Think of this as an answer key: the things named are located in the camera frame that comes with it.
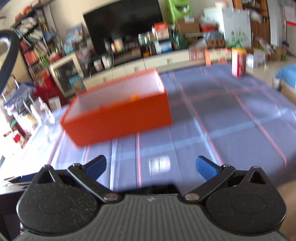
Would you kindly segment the orange white medicine box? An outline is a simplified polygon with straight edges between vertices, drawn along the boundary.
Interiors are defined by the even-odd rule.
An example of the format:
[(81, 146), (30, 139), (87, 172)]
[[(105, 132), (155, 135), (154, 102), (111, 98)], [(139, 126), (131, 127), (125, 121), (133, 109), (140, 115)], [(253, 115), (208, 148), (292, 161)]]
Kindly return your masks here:
[(168, 25), (165, 22), (155, 23), (152, 32), (158, 41), (170, 39)]

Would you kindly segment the red gift bag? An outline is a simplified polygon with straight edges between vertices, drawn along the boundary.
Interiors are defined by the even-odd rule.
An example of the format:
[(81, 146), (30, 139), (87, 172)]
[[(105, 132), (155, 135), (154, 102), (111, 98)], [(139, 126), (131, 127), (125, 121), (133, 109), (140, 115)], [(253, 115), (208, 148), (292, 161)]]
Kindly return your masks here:
[(49, 99), (54, 97), (58, 97), (61, 103), (61, 106), (65, 106), (68, 104), (68, 100), (63, 96), (62, 92), (60, 91), (59, 87), (56, 85), (55, 81), (53, 80), (52, 76), (49, 76), (42, 81), (34, 84), (36, 89), (35, 96), (41, 97), (41, 99), (46, 103), (49, 104)]

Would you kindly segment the brown cardboard box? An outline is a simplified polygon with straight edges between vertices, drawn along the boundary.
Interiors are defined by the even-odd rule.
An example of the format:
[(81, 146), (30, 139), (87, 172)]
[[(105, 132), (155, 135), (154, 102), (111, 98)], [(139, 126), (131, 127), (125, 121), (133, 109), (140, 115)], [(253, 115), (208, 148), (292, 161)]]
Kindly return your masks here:
[(183, 18), (175, 21), (175, 27), (178, 32), (183, 34), (199, 33), (199, 18)]

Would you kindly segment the black flat screen television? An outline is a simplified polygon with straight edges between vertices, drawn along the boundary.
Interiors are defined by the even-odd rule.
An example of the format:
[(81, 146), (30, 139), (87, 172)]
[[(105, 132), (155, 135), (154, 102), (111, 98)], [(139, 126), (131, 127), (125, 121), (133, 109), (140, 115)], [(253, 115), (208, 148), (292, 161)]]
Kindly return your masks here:
[(159, 2), (124, 0), (107, 4), (83, 15), (95, 52), (106, 53), (105, 42), (149, 32), (163, 21)]

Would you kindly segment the green stacked storage bins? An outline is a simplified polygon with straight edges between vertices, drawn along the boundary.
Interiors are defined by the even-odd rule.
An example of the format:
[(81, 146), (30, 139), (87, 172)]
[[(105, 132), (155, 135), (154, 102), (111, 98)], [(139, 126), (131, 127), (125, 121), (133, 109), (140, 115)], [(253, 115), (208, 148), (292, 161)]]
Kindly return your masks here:
[(176, 20), (183, 19), (185, 16), (192, 15), (189, 0), (167, 0), (166, 4), (172, 23), (174, 23)]

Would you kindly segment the orange cardboard box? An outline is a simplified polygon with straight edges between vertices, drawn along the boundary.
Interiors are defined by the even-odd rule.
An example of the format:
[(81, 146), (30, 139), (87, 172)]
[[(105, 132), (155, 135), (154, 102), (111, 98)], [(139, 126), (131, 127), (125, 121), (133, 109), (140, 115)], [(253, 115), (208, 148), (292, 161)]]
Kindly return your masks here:
[[(141, 100), (129, 102), (132, 94)], [(78, 147), (171, 123), (168, 94), (155, 69), (117, 78), (78, 94), (60, 120)]]

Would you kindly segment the white tv cabinet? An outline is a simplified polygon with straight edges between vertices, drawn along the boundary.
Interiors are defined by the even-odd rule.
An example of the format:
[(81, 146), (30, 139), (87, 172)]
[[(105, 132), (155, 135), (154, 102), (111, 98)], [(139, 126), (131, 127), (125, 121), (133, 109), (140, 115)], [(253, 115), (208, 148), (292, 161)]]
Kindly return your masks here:
[(69, 98), (82, 90), (152, 68), (158, 72), (166, 72), (205, 63), (203, 58), (197, 58), (193, 54), (194, 51), (190, 49), (178, 50), (84, 74), (76, 53), (72, 53), (51, 64), (49, 71), (62, 94)]

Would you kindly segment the dark wooden bookshelf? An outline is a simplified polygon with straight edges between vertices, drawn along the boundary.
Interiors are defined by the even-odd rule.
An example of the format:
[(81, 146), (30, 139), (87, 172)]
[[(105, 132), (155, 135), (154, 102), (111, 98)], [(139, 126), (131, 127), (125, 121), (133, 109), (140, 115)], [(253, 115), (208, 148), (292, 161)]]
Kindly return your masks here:
[(20, 52), (33, 81), (50, 64), (50, 54), (58, 42), (52, 17), (52, 1), (33, 1), (16, 15), (11, 26), (20, 39)]

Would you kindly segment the white small freezer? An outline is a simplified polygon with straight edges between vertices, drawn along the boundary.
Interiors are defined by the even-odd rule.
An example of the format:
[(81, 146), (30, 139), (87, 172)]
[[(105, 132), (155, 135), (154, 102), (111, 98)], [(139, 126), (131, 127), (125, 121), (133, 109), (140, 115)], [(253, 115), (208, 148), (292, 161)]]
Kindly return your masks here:
[(227, 48), (251, 48), (249, 11), (218, 7), (206, 8), (204, 17), (219, 25), (219, 32), (224, 34)]

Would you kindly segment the orange fruit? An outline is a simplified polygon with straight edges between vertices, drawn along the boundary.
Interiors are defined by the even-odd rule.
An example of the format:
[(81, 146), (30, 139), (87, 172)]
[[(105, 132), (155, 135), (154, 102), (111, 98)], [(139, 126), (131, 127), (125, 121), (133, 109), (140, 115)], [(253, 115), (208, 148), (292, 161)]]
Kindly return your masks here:
[(129, 102), (136, 102), (136, 101), (140, 101), (141, 97), (137, 94), (132, 94), (129, 98)]

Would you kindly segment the red yellow can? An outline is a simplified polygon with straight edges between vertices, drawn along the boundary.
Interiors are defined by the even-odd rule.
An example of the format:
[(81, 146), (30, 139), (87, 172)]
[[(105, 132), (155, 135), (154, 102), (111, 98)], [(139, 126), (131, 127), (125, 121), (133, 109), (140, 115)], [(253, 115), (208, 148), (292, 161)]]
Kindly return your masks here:
[(246, 49), (231, 49), (231, 70), (234, 77), (242, 77), (246, 72)]

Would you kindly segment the purple plaid bed sheet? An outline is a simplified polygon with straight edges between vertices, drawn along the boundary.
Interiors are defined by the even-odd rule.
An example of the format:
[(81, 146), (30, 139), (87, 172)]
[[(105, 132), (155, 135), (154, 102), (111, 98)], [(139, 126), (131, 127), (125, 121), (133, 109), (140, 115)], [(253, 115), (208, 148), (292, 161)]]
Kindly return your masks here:
[[(112, 190), (173, 183), (182, 192), (201, 184), (195, 161), (205, 156), (238, 170), (260, 166), (274, 185), (295, 179), (295, 105), (251, 75), (230, 66), (200, 66), (161, 75), (171, 126), (87, 147), (76, 147), (59, 125), (40, 128), (26, 145), (23, 173), (43, 165), (65, 169), (98, 155), (107, 159), (99, 182)], [(169, 156), (171, 169), (151, 175), (149, 159)]]

